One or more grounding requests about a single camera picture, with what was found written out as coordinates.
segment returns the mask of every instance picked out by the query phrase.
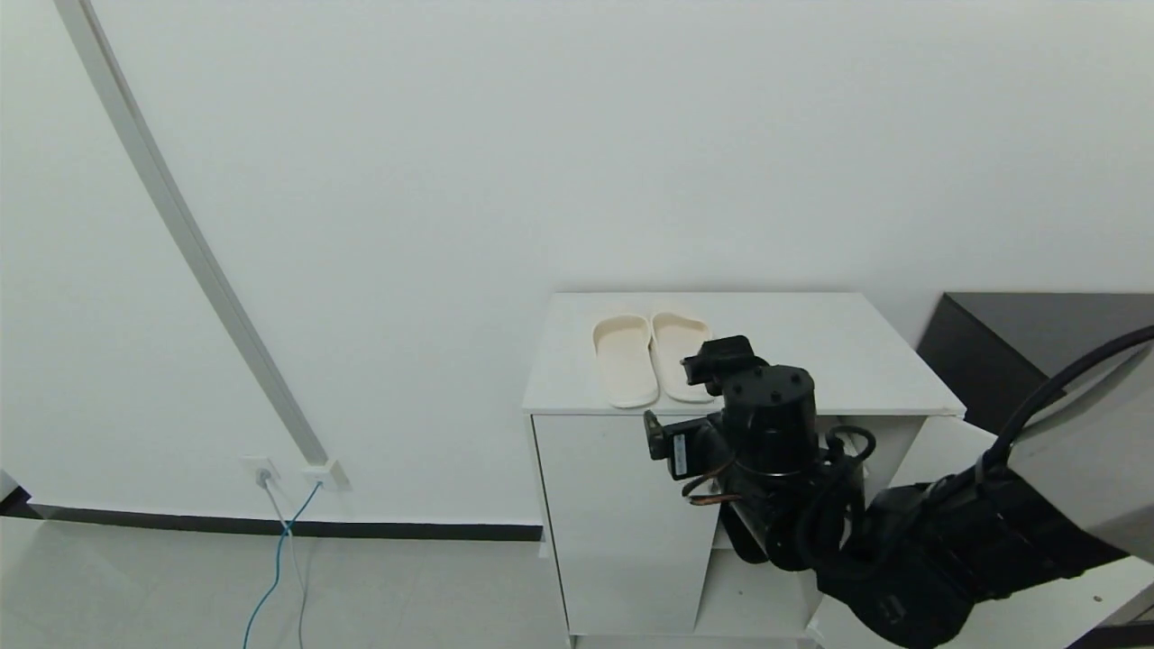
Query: white cabinet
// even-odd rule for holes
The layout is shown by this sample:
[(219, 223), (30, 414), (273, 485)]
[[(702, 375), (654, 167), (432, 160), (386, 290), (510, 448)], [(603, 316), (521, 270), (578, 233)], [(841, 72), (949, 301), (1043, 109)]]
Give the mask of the white cabinet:
[[(868, 498), (894, 476), (905, 484), (958, 471), (989, 443), (987, 433), (961, 422), (962, 404), (860, 294), (554, 296), (524, 411), (537, 449), (548, 549), (557, 564), (569, 633), (699, 637), (710, 647), (740, 644), (741, 639), (765, 639), (774, 648), (811, 647), (814, 640), (827, 649), (881, 642), (848, 609), (823, 598), (811, 573), (742, 562), (718, 534), (717, 509), (685, 503), (665, 463), (649, 458), (644, 409), (619, 410), (605, 401), (594, 366), (593, 326), (608, 315), (669, 306), (705, 320), (717, 337), (748, 336), (755, 352), (770, 363), (807, 368), (817, 386), (819, 428), (840, 420), (874, 431), (878, 448), (867, 462)], [(669, 423), (715, 411), (721, 401), (689, 404), (662, 396), (650, 408)], [(907, 456), (912, 448), (916, 453)], [(1145, 564), (1124, 564), (1100, 570), (1132, 577), (1100, 582), (1095, 570), (1064, 582), (1091, 580), (1101, 584), (1095, 595), (1103, 599), (1094, 602), (1092, 614), (1071, 613), (1065, 627), (1085, 632), (1154, 579), (1141, 573), (1148, 568)], [(1024, 604), (1011, 609), (1016, 614), (1034, 610), (1028, 595), (1017, 596)], [(1080, 595), (1067, 605), (1076, 600), (1081, 602)], [(999, 612), (1005, 604), (980, 606), (975, 617), (983, 624), (969, 625), (966, 633), (980, 637), (980, 626), (987, 624), (1012, 628), (1013, 620)], [(1013, 636), (1013, 646), (1049, 649), (1069, 643), (1055, 643), (1037, 624), (1032, 626)]]

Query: wire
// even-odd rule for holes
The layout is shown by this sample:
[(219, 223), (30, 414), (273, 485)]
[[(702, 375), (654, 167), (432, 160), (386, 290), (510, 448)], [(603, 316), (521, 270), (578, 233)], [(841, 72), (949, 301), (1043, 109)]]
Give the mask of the wire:
[(689, 501), (690, 505), (696, 505), (698, 507), (705, 505), (718, 505), (721, 502), (732, 502), (734, 500), (741, 500), (741, 494), (737, 493), (714, 493), (710, 495), (690, 495), (692, 491), (702, 486), (706, 480), (715, 478), (725, 472), (730, 465), (733, 465), (736, 457), (730, 457), (728, 461), (724, 462), (721, 465), (705, 471), (700, 476), (685, 483), (685, 486), (681, 487), (681, 497)]
[[(837, 439), (837, 433), (849, 433), (864, 439), (865, 449), (854, 456), (844, 455), (841, 450), (842, 442)], [(831, 507), (833, 510), (839, 512), (840, 516), (845, 515), (846, 508), (849, 509), (850, 530), (856, 531), (860, 529), (861, 521), (864, 517), (864, 503), (861, 501), (862, 494), (854, 486), (847, 487), (847, 483), (856, 473), (857, 468), (870, 455), (874, 455), (874, 450), (877, 449), (877, 438), (874, 437), (874, 433), (861, 426), (840, 424), (831, 427), (825, 433), (825, 443), (831, 450), (838, 449), (833, 460), (833, 472), (820, 491), (810, 500), (805, 509), (802, 510), (797, 524), (794, 527), (794, 546), (797, 550), (797, 555), (810, 568), (820, 569), (838, 579), (868, 579), (889, 559), (890, 553), (897, 546), (896, 542), (884, 546), (875, 560), (862, 562), (838, 555), (842, 528), (839, 527), (839, 529), (824, 535), (819, 534), (816, 528), (820, 524), (818, 514), (826, 510), (826, 501), (832, 500)]]
[[(1006, 424), (1002, 426), (998, 439), (986, 452), (986, 456), (994, 462), (1005, 462), (1009, 460), (1010, 447), (1018, 439), (1018, 435), (1021, 434), (1029, 418), (1049, 403), (1050, 400), (1059, 396), (1063, 388), (1111, 357), (1151, 341), (1154, 341), (1154, 324), (1118, 336), (1065, 366), (1061, 372), (1034, 390), (1034, 394), (1026, 397), (1026, 401), (1021, 402), (1021, 405), (1014, 410)], [(990, 467), (989, 462), (986, 462), (984, 465), (986, 468)]]
[(272, 577), (272, 585), (270, 585), (269, 590), (264, 592), (264, 596), (261, 597), (261, 600), (256, 603), (256, 607), (253, 609), (253, 614), (249, 616), (248, 618), (248, 625), (245, 627), (245, 641), (243, 644), (241, 644), (242, 649), (248, 649), (248, 636), (253, 633), (253, 622), (256, 621), (256, 614), (261, 612), (261, 606), (264, 606), (264, 603), (268, 602), (269, 596), (272, 595), (272, 591), (276, 590), (277, 585), (280, 584), (280, 551), (284, 549), (285, 537), (287, 537), (288, 534), (292, 531), (292, 527), (297, 522), (297, 519), (299, 519), (300, 515), (305, 512), (305, 508), (308, 507), (308, 503), (313, 501), (313, 497), (316, 495), (316, 492), (320, 491), (320, 488), (321, 488), (321, 483), (316, 483), (316, 486), (313, 487), (313, 492), (308, 494), (308, 499), (305, 500), (305, 503), (300, 506), (300, 509), (298, 509), (297, 513), (293, 515), (292, 520), (288, 521), (288, 524), (286, 524), (284, 527), (284, 530), (280, 531), (280, 538), (277, 540), (277, 566), (275, 576)]
[(300, 584), (300, 613), (297, 616), (297, 644), (300, 649), (305, 649), (305, 604), (308, 603), (308, 582), (300, 574), (300, 562), (297, 561), (297, 545), (293, 543), (292, 529), (288, 525), (288, 521), (285, 520), (285, 515), (280, 513), (280, 507), (277, 505), (277, 499), (272, 497), (272, 490), (269, 488), (269, 482), (261, 482), (261, 487), (264, 493), (269, 497), (269, 502), (272, 503), (272, 509), (277, 513), (277, 519), (280, 520), (280, 525), (288, 530), (288, 555), (292, 557), (293, 572), (297, 573), (297, 583)]
[[(994, 445), (990, 446), (990, 448), (977, 460), (981, 464), (982, 471), (989, 472), (998, 469), (999, 467), (1005, 467), (1006, 462), (1010, 460), (1010, 449), (1012, 448), (1013, 442), (1021, 434), (1031, 417), (1044, 408), (1050, 400), (1058, 396), (1063, 388), (1078, 380), (1079, 376), (1089, 372), (1099, 364), (1109, 360), (1111, 357), (1151, 341), (1154, 341), (1154, 324), (1136, 329), (1095, 348), (1089, 353), (1086, 353), (1078, 360), (1074, 360), (1070, 365), (1065, 366), (1061, 372), (1039, 386), (1039, 388), (1026, 397), (1026, 401), (1021, 402), (1021, 405), (1014, 410), (1013, 415), (1010, 416), (1010, 419), (1006, 420), (1004, 426), (1002, 426), (1002, 431), (998, 432), (998, 439), (995, 440)], [(941, 486), (934, 488), (927, 497), (926, 505), (932, 506), (943, 502), (950, 497), (974, 484), (977, 475), (976, 469), (977, 467), (967, 469), (961, 473), (953, 476)]]

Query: black baseboard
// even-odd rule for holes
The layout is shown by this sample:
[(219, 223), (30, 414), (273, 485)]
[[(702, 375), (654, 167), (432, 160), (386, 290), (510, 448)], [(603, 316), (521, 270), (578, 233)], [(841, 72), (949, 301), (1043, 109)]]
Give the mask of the black baseboard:
[[(278, 521), (75, 509), (29, 505), (28, 499), (28, 492), (17, 488), (3, 502), (0, 502), (0, 516), (188, 532), (279, 536), (282, 531)], [(300, 521), (293, 525), (292, 531), (299, 537), (321, 538), (523, 540), (533, 543), (540, 542), (542, 535), (541, 525), (437, 525), (430, 523), (329, 523), (319, 521)]]

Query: open cabinet door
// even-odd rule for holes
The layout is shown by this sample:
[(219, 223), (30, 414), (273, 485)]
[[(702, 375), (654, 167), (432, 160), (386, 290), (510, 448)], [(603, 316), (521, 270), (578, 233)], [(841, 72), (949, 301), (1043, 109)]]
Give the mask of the open cabinet door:
[[(932, 482), (973, 465), (994, 435), (956, 417), (930, 417), (898, 468), (891, 486)], [(974, 606), (951, 649), (1061, 649), (1097, 626), (1110, 613), (1154, 582), (1154, 566), (1127, 558), (1024, 590), (1009, 599)], [(825, 649), (892, 649), (848, 606), (822, 599), (807, 633)]]

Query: slide sandal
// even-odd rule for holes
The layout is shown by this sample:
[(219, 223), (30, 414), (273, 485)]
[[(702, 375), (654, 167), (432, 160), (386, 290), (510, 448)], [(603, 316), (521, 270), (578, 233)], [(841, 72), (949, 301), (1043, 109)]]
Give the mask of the slide sandal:
[(669, 311), (653, 314), (653, 366), (661, 380), (665, 394), (688, 403), (707, 403), (713, 397), (705, 386), (685, 383), (685, 370), (681, 359), (694, 356), (702, 343), (713, 338), (707, 324)]
[(593, 352), (601, 372), (605, 396), (614, 408), (637, 408), (660, 394), (650, 364), (649, 320), (640, 315), (615, 315), (593, 327)]

